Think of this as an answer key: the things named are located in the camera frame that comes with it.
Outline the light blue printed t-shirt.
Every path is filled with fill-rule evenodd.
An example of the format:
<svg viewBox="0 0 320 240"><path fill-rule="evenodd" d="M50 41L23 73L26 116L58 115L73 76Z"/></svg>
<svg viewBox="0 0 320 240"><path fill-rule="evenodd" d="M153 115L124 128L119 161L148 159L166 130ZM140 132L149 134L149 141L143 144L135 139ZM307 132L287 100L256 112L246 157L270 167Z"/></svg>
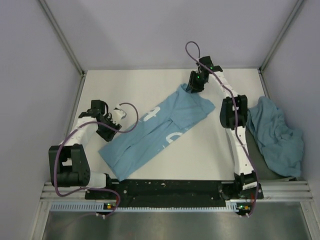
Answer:
<svg viewBox="0 0 320 240"><path fill-rule="evenodd" d="M143 115L129 133L122 133L99 150L119 181L128 178L180 136L204 120L215 105L181 84Z"/></svg>

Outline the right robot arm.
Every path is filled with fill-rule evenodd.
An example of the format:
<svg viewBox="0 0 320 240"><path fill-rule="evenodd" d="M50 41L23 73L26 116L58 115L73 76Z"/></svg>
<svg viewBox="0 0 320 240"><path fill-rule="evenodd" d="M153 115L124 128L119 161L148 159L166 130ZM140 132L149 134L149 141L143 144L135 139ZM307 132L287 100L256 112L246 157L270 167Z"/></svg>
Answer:
<svg viewBox="0 0 320 240"><path fill-rule="evenodd" d="M191 71L187 91L200 93L205 84L211 84L221 100L219 121L228 137L234 161L234 181L231 193L221 190L221 194L230 199L233 194L239 198L258 198L259 181L252 164L247 140L246 123L248 120L248 98L238 94L226 80L223 69L214 65L210 56L195 60L196 71Z"/></svg>

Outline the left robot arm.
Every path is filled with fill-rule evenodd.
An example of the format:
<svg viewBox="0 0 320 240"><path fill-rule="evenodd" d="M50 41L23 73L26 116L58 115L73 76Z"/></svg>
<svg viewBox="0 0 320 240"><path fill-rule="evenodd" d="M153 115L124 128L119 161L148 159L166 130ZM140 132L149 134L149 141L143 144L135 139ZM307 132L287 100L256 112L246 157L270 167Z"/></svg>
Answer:
<svg viewBox="0 0 320 240"><path fill-rule="evenodd" d="M68 137L63 145L58 161L56 176L54 167L58 145L48 150L51 183L56 179L57 187L96 188L102 198L109 198L114 191L108 183L109 175L90 170L85 148L94 134L98 134L107 143L110 142L121 126L121 120L126 113L117 105L112 111L106 102L92 100L90 108L81 112L72 129L75 133Z"/></svg>

